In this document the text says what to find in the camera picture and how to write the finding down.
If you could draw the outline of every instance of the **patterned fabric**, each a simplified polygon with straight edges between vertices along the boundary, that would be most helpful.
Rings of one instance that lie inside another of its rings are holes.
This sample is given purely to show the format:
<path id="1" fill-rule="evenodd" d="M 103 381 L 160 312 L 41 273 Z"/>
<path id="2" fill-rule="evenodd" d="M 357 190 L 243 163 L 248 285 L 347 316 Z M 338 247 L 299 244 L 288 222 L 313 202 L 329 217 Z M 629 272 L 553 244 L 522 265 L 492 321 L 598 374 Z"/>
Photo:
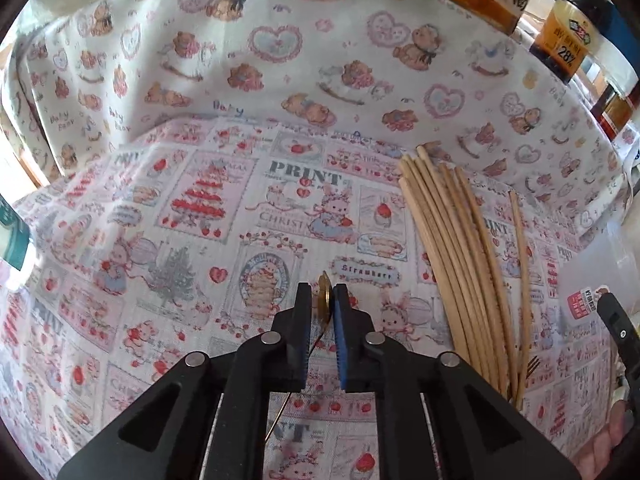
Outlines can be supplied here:
<path id="1" fill-rule="evenodd" d="M 44 478 L 187 352 L 219 355 L 268 330 L 298 282 L 317 293 L 323 270 L 408 349 L 451 348 L 398 187 L 401 151 L 234 115 L 163 123 L 17 205 L 43 260 L 25 288 L 0 291 L 0 415 Z M 517 329 L 508 188 L 482 175 L 472 184 Z M 609 335 L 597 319 L 569 326 L 559 310 L 559 268 L 580 250 L 572 222 L 536 202 L 523 215 L 531 353 L 542 361 L 524 414 L 571 454 L 605 421 Z M 268 444 L 264 478 L 379 478 L 375 417 L 372 395 L 339 389 L 329 330 Z"/>
<path id="2" fill-rule="evenodd" d="M 2 104 L 44 176 L 185 111 L 232 110 L 426 143 L 560 209 L 585 240 L 630 198 L 578 98 L 446 0 L 98 0 L 17 42 Z"/>

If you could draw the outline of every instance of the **transparent plastic container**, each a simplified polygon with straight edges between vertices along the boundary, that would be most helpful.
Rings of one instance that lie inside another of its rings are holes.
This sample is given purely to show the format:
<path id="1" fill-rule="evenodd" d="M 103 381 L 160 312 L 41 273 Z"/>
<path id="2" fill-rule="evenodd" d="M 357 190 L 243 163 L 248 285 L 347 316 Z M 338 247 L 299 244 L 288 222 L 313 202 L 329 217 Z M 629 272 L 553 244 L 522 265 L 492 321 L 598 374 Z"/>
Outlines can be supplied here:
<path id="1" fill-rule="evenodd" d="M 565 321 L 577 326 L 597 316 L 598 299 L 604 292 L 612 292 L 628 313 L 640 300 L 636 258 L 613 222 L 558 273 L 558 297 Z"/>
<path id="2" fill-rule="evenodd" d="M 0 285 L 17 290 L 27 282 L 37 261 L 29 226 L 0 195 Z"/>

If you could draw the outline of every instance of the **bundle of chopsticks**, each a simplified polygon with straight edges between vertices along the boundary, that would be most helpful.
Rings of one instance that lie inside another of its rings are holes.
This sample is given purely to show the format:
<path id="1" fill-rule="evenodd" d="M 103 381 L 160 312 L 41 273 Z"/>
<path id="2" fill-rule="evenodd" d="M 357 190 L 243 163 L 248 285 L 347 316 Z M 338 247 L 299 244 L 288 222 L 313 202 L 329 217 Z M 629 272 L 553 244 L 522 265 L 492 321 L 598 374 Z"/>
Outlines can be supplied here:
<path id="1" fill-rule="evenodd" d="M 418 158 L 402 157 L 400 187 L 436 278 L 454 350 L 521 409 L 531 303 L 518 197 L 510 192 L 522 276 L 519 354 L 500 267 L 469 180 L 460 168 L 434 167 L 422 146 L 417 152 Z"/>

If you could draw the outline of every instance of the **silver screw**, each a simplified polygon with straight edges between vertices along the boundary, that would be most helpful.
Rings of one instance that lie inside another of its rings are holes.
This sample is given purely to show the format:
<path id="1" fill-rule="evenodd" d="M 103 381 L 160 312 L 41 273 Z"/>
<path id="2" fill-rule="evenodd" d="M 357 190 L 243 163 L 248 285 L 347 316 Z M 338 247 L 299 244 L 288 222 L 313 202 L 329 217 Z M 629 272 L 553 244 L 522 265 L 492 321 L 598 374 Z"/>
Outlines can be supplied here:
<path id="1" fill-rule="evenodd" d="M 382 332 L 369 332 L 364 336 L 364 340 L 370 345 L 382 345 L 385 342 L 385 335 Z"/>
<path id="2" fill-rule="evenodd" d="M 191 352 L 184 358 L 187 366 L 196 367 L 204 363 L 205 355 L 202 352 Z"/>
<path id="3" fill-rule="evenodd" d="M 280 341 L 281 336 L 278 332 L 270 330 L 262 334 L 262 336 L 260 336 L 260 339 L 265 345 L 275 345 L 278 341 Z"/>
<path id="4" fill-rule="evenodd" d="M 449 368 L 455 368 L 460 364 L 460 357 L 453 352 L 444 352 L 444 354 L 440 356 L 440 361 Z"/>

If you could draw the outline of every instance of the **strawberry print fabric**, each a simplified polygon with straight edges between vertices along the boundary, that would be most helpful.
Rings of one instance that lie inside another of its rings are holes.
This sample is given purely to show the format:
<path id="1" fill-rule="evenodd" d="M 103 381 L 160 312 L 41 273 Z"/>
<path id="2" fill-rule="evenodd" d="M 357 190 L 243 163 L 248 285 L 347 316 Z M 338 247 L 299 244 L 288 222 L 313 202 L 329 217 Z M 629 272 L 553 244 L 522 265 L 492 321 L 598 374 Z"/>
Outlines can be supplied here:
<path id="1" fill-rule="evenodd" d="M 0 290 L 0 416 L 44 478 L 187 352 L 219 355 L 268 330 L 298 282 L 317 293 L 323 270 L 406 348 L 451 348 L 398 187 L 403 150 L 237 115 L 164 122 L 16 205 L 43 258 L 20 291 Z M 482 174 L 472 184 L 517 329 L 508 187 Z M 559 310 L 559 269 L 580 250 L 574 224 L 536 201 L 523 216 L 542 361 L 524 414 L 570 455 L 605 421 L 609 335 Z M 312 340 L 318 331 L 315 321 Z M 330 328 L 268 443 L 265 479 L 379 478 L 374 398 L 340 390 L 335 357 Z"/>
<path id="2" fill-rule="evenodd" d="M 586 242 L 630 199 L 580 100 L 447 0 L 96 0 L 17 41 L 2 105 L 49 180 L 168 118 L 233 110 L 425 143 L 561 210 Z"/>

